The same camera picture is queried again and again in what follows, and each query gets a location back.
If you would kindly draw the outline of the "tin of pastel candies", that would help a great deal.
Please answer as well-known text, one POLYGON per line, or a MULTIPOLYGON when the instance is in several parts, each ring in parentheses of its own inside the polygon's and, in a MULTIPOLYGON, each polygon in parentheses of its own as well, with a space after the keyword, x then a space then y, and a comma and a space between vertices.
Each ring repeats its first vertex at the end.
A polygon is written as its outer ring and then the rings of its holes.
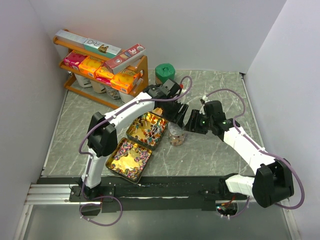
POLYGON ((155 109, 153 109, 152 111, 151 111, 154 115, 157 115, 157 116, 162 116, 163 115, 163 109, 162 108, 160 108, 160 107, 156 107, 155 109))

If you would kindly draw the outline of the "tin of round lollipops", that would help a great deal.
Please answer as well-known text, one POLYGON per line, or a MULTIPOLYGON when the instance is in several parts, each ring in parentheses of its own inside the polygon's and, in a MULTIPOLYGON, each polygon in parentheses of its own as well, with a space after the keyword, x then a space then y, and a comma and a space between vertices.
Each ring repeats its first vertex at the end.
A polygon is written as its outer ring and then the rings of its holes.
POLYGON ((162 140, 167 126, 167 120, 152 112, 147 112, 131 123, 126 136, 135 143, 154 151, 162 140))

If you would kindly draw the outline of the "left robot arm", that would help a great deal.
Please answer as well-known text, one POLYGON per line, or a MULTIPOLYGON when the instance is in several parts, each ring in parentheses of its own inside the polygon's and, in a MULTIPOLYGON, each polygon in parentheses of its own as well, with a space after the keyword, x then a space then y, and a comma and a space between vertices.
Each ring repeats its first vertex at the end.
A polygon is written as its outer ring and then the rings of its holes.
POLYGON ((88 156, 79 182, 81 195, 87 201, 94 201, 99 195, 102 170, 107 156, 118 146, 118 132, 137 117, 156 108, 162 109, 164 119, 181 126, 188 109, 183 101, 190 90, 182 89, 173 80, 167 80, 163 84, 147 86, 134 99, 111 112, 96 112, 92 116, 87 134, 82 140, 82 143, 87 143, 88 150, 78 150, 81 155, 88 156))

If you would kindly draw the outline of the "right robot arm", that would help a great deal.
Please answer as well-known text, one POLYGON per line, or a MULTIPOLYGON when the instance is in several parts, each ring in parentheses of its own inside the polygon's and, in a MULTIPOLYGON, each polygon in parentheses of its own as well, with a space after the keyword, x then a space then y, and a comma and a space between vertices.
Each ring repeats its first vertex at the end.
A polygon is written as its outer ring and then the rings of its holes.
POLYGON ((253 197, 263 208, 281 202, 294 194, 292 172, 288 162, 263 154, 260 147, 233 118, 226 118, 220 101, 203 103, 193 109, 184 127, 188 132, 213 135, 233 148, 249 165, 254 176, 230 173, 220 179, 218 193, 223 199, 235 194, 253 197))

